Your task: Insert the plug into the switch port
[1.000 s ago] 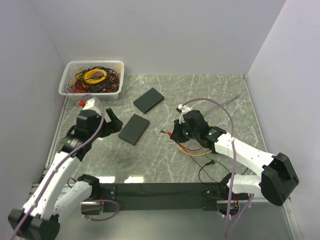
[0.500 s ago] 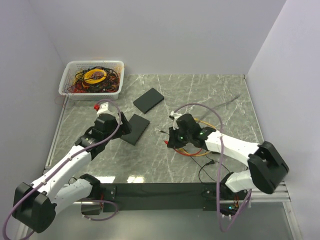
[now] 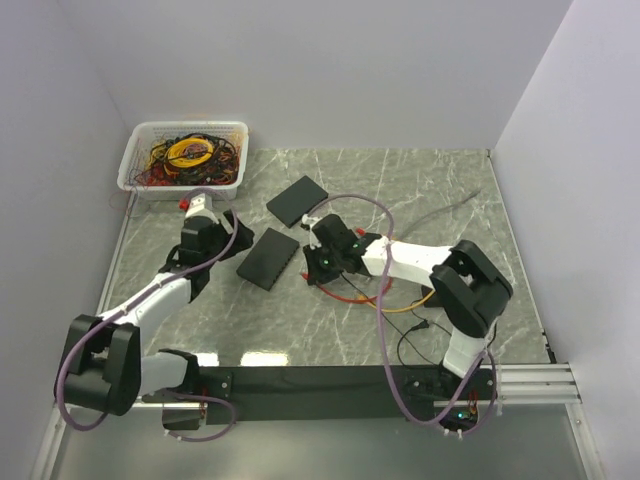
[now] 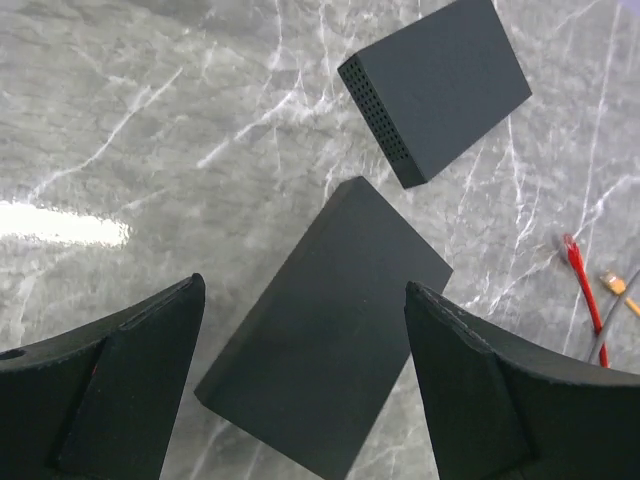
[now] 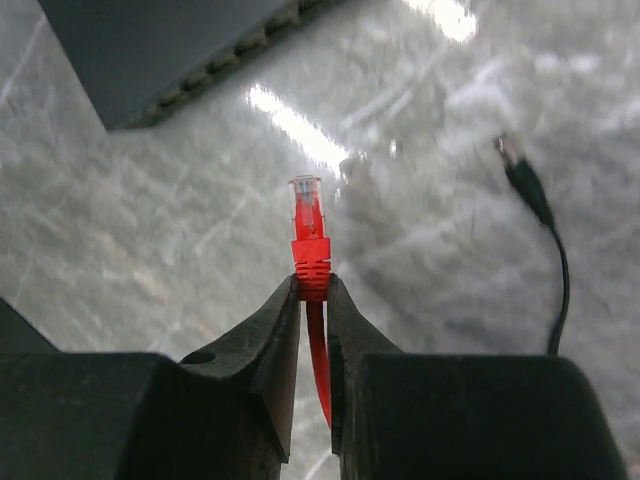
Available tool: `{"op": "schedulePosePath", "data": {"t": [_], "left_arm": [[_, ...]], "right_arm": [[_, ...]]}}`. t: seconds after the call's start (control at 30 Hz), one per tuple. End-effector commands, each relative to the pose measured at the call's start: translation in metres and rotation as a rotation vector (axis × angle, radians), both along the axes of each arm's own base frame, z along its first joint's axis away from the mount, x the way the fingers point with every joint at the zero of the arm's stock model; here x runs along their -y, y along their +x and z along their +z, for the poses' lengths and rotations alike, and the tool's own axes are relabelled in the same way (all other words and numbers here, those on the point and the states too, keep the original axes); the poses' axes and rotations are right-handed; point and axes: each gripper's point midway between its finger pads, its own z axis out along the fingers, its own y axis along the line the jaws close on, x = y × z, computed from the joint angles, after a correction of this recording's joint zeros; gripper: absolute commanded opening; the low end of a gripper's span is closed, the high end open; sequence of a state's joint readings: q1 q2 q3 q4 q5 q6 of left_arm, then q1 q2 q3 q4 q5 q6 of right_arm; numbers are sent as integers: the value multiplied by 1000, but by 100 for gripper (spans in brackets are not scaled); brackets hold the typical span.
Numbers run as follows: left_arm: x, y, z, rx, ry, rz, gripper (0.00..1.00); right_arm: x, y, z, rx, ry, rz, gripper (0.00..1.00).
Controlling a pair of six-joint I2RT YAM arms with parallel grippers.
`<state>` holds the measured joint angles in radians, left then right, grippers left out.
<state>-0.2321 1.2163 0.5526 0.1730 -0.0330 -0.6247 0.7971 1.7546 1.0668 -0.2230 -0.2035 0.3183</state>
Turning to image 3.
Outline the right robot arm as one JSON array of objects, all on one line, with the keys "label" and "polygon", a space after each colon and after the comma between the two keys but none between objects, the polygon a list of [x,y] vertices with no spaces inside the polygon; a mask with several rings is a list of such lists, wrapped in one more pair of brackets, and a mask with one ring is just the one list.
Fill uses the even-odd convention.
[{"label": "right robot arm", "polygon": [[358,235],[336,214],[302,217],[310,242],[303,252],[308,283],[324,285],[342,273],[400,279],[419,284],[436,297],[452,324],[440,387],[452,399],[475,386],[472,364],[513,296],[506,277],[472,241],[425,246],[375,233]]}]

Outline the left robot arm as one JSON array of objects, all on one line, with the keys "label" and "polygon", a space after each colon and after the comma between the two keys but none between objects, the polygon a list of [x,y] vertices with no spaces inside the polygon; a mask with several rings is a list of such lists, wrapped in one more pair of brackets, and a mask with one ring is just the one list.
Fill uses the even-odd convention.
[{"label": "left robot arm", "polygon": [[206,216],[186,219],[179,243],[144,289],[109,311],[72,321],[54,384],[57,407],[67,423],[73,421],[70,405],[102,417],[122,416],[140,396],[163,391],[187,402],[199,394],[195,355],[162,349],[144,356],[142,345],[167,317],[199,296],[214,264],[252,246],[253,231],[232,211],[224,216],[230,230]]}]

